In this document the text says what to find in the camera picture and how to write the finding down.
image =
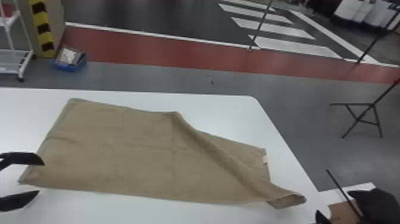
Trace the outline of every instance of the red floor stripe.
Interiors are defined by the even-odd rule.
[[[400,76],[400,69],[392,67],[356,65],[332,58],[277,51],[249,52],[243,48],[75,27],[66,28],[63,44],[87,52],[90,61],[109,63],[239,71],[371,83],[391,83]]]

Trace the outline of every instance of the floor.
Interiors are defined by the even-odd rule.
[[[1,75],[0,86],[250,95],[260,102],[318,190],[335,187],[325,173],[330,169],[343,186],[372,182],[400,199],[400,88],[379,104],[383,139],[376,128],[366,125],[340,139],[352,117],[343,108],[329,107],[330,102],[373,101],[399,77],[399,68],[355,65],[348,59],[361,44],[346,39],[352,48],[327,38],[330,34],[319,27],[323,20],[310,21],[278,8],[255,42],[266,49],[248,51],[254,29],[247,26],[261,11],[259,5],[235,1],[97,1],[103,4],[97,8],[101,10],[93,10],[92,1],[79,1],[79,7],[77,0],[65,1],[67,21],[75,24],[66,28],[63,43],[88,52],[87,66],[64,73],[39,58],[29,64],[24,83]],[[232,7],[251,10],[246,11],[251,15]],[[112,16],[110,11],[118,13]],[[93,29],[79,27],[83,22]],[[272,32],[276,26],[281,28]],[[276,46],[266,47],[263,38],[277,41]],[[304,46],[318,50],[310,53]]]
[[[244,46],[252,44],[265,9],[265,5],[242,0],[78,2],[64,3],[69,26],[89,25],[100,30],[106,27]],[[275,7],[266,16],[255,45],[262,49],[350,60],[356,60],[363,53],[329,30],[323,30],[306,15]],[[378,62],[369,55],[365,61]]]

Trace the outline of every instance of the black stand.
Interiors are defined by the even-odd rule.
[[[269,10],[270,10],[270,8],[271,8],[271,5],[272,5],[272,2],[273,2],[273,1],[274,1],[274,0],[270,0],[270,2],[268,3],[267,8],[266,8],[265,11],[264,11],[264,15],[262,15],[261,21],[260,21],[260,23],[259,23],[259,25],[258,25],[258,28],[257,28],[257,32],[256,32],[256,34],[253,36],[253,40],[252,40],[252,42],[251,42],[251,44],[250,44],[250,46],[249,46],[249,48],[248,48],[249,51],[252,50],[252,47],[253,47],[253,45],[254,45],[254,43],[255,43],[255,39],[256,39],[256,38],[258,37],[258,35],[260,34],[261,26],[262,26],[263,23],[265,22],[265,17],[267,16],[267,14],[268,14],[268,12],[269,12]]]
[[[400,83],[400,79],[396,80],[384,93],[381,94],[381,96],[378,97],[374,102],[372,103],[366,103],[366,104],[357,104],[357,103],[334,103],[330,104],[331,106],[344,106],[346,109],[349,111],[351,116],[354,118],[354,123],[351,125],[351,127],[344,133],[342,138],[346,138],[346,136],[353,130],[353,128],[359,123],[366,123],[369,125],[375,125],[378,128],[379,131],[379,136],[383,138],[383,133],[382,133],[382,127],[380,125],[379,121],[379,116],[378,116],[378,111],[376,109],[376,104],[383,99],[396,85]],[[356,116],[355,113],[351,110],[350,106],[364,106],[367,107],[359,116]],[[368,111],[373,110],[374,115],[375,115],[375,123],[374,122],[369,122],[366,120],[363,120],[365,115],[367,115]]]
[[[339,185],[338,181],[333,177],[333,175],[330,173],[330,171],[326,170],[326,172],[328,173],[329,177],[332,179],[333,183],[335,183],[336,187],[339,188],[340,193],[342,193],[342,195],[346,198],[346,202],[350,206],[351,210],[353,210],[354,214],[360,220],[359,224],[369,223],[369,222],[365,221],[365,218],[358,212],[358,210],[355,208],[353,203],[351,203],[349,197],[347,197],[346,193],[343,191],[342,187]]]
[[[384,30],[387,30],[389,28],[389,26],[392,24],[392,22],[397,18],[397,16],[400,14],[400,10],[397,9],[400,5],[396,5],[394,8],[396,9],[396,13],[395,15],[391,18],[391,20],[387,23],[387,25],[385,26],[385,28],[383,28]],[[357,63],[360,63],[363,58],[370,52],[370,50],[372,49],[372,47],[375,45],[376,42],[378,42],[378,40],[384,35],[382,34],[378,34],[375,38],[374,41],[372,41],[372,43],[370,44],[370,46],[365,50],[365,52],[362,54],[362,56],[358,59]]]

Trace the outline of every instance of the beige towel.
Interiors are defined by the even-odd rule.
[[[263,150],[190,126],[178,112],[70,99],[21,183],[203,203],[305,202],[269,181]]]

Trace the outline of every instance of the crosswalk marking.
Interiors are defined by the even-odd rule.
[[[265,38],[259,36],[256,38],[255,43],[263,49],[272,49],[276,51],[287,51],[299,54],[308,54],[316,56],[324,56],[331,58],[341,58],[337,53],[325,46],[311,45],[307,43],[297,43],[291,41],[283,41],[272,38]]]
[[[249,29],[257,30],[259,22],[251,21],[251,20],[244,20],[242,18],[232,18],[240,27],[245,27]],[[273,24],[264,23],[261,26],[261,30],[271,32],[271,33],[278,33],[283,35],[289,36],[296,36],[299,38],[308,38],[308,39],[315,39],[313,36],[309,35],[306,31],[296,28],[284,27],[284,26],[277,26]]]
[[[260,8],[260,9],[265,9],[267,6],[259,3],[254,3],[254,2],[249,2],[249,1],[243,1],[243,0],[223,0],[224,2],[232,2],[236,4],[241,4],[241,5],[248,5],[252,6],[255,8]]]
[[[250,16],[254,16],[254,17],[258,17],[258,18],[262,18],[263,14],[264,14],[259,11],[247,10],[245,8],[234,7],[231,5],[220,4],[220,6],[223,10],[230,12],[230,13],[250,15]],[[274,21],[279,21],[279,22],[283,22],[283,23],[293,24],[290,20],[288,20],[286,17],[281,16],[281,15],[267,14],[267,16],[265,18],[268,20],[274,20]]]

